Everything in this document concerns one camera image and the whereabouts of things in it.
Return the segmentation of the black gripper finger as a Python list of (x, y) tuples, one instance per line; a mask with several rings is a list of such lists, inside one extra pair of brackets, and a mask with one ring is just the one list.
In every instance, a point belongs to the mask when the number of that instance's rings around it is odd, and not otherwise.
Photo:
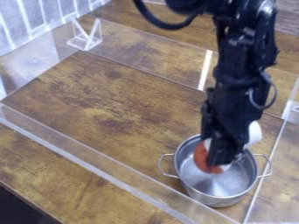
[(217, 126), (213, 116), (209, 112), (201, 113), (201, 120), (200, 120), (200, 136), (201, 139), (205, 140), (212, 138), (217, 133)]
[(224, 136), (221, 134), (207, 135), (208, 146), (208, 166), (229, 165), (243, 159), (244, 141), (241, 138)]

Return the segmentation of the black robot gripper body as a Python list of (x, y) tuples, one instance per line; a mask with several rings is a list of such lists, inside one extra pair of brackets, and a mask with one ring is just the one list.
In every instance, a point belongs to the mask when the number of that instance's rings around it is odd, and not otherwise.
[(201, 113), (209, 112), (217, 126), (217, 133), (241, 138), (248, 142), (248, 125), (261, 118), (263, 111), (269, 107), (267, 97), (269, 84), (260, 82), (252, 86), (231, 86), (216, 82), (207, 90), (207, 100)]

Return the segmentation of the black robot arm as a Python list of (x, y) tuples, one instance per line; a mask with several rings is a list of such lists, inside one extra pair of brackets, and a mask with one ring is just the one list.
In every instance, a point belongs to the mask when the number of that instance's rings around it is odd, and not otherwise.
[(209, 169), (228, 165), (249, 141), (249, 125), (276, 100), (267, 68), (276, 63), (276, 0), (165, 0), (169, 9), (193, 20), (212, 15), (219, 61), (215, 86), (201, 106), (201, 144), (196, 163)]

